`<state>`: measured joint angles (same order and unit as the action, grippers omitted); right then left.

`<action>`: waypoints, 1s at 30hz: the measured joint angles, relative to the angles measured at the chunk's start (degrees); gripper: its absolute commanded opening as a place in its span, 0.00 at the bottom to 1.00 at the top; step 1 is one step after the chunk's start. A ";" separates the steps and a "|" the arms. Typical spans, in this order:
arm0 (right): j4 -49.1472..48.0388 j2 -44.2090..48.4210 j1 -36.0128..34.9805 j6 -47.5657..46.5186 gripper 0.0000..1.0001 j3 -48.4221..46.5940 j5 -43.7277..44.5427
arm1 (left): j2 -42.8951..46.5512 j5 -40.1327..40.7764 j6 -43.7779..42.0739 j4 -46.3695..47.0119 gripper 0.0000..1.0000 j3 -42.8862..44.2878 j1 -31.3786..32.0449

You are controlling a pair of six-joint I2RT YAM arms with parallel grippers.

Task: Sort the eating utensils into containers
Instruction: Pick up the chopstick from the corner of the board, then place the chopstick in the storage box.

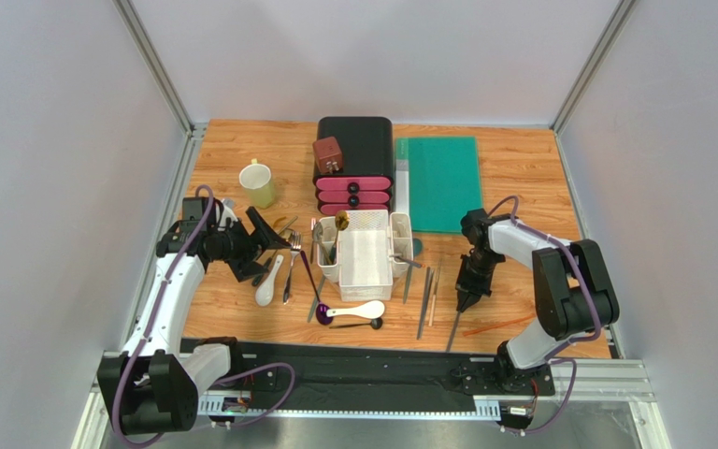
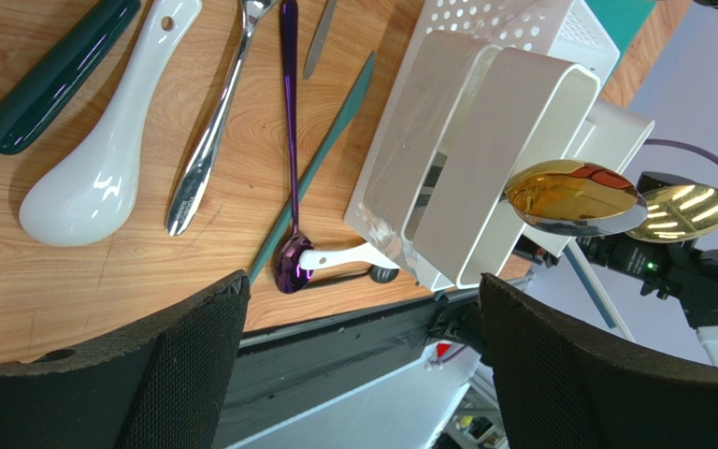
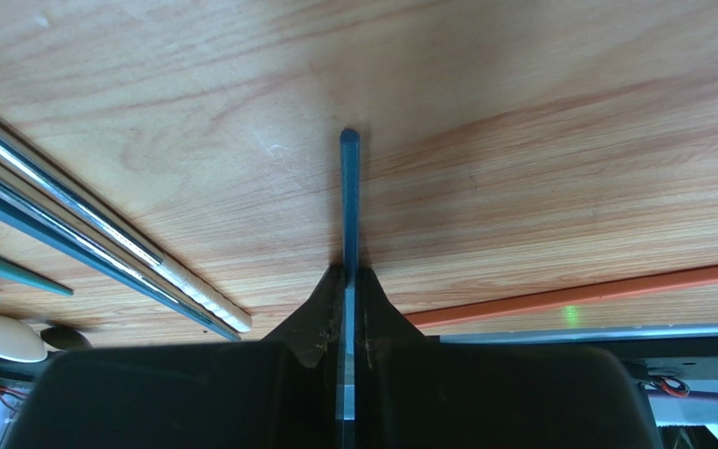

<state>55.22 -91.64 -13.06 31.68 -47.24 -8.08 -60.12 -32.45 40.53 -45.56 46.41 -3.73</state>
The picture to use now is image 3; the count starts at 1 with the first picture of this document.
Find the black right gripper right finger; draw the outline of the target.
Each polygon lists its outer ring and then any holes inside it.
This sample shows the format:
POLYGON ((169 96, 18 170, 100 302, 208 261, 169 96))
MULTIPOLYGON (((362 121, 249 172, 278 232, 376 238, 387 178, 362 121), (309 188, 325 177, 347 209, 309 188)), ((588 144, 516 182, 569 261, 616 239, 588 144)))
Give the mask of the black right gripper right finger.
POLYGON ((577 345, 427 338, 369 268, 355 277, 360 448, 657 448, 656 424, 612 354, 577 345))

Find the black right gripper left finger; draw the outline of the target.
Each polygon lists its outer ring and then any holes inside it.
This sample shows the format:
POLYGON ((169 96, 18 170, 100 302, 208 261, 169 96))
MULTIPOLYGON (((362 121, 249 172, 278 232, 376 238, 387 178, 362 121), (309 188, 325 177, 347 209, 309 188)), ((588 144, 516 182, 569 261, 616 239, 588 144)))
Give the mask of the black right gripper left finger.
POLYGON ((258 341, 69 352, 40 376, 8 448, 337 448, 344 273, 258 341))

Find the blue chopstick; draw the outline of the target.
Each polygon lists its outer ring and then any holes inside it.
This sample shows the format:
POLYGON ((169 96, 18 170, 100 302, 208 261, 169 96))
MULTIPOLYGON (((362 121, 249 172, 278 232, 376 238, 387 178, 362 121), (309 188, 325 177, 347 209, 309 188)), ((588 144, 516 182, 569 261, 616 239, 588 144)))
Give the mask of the blue chopstick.
POLYGON ((165 287, 150 276, 140 273, 137 268, 105 250, 102 245, 72 230, 69 224, 64 224, 39 209, 3 181, 0 181, 0 221, 156 300, 230 341, 240 340, 237 332, 218 317, 184 299, 183 294, 174 293, 170 287, 165 287))
POLYGON ((345 288, 342 306, 339 362, 340 394, 337 402, 341 448, 355 446, 355 303, 356 274, 360 259, 361 138, 345 128, 339 136, 340 191, 342 200, 342 262, 345 288))

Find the orange chopstick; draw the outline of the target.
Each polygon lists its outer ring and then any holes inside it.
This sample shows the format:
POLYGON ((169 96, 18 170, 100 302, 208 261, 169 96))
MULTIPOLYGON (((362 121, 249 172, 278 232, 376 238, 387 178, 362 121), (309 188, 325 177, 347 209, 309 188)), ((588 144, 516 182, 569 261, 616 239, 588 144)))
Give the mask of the orange chopstick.
POLYGON ((718 284, 718 265, 587 284, 431 311, 419 311, 407 314, 406 318, 420 329, 463 325, 503 316, 548 311, 585 303, 628 299, 716 284, 718 284))

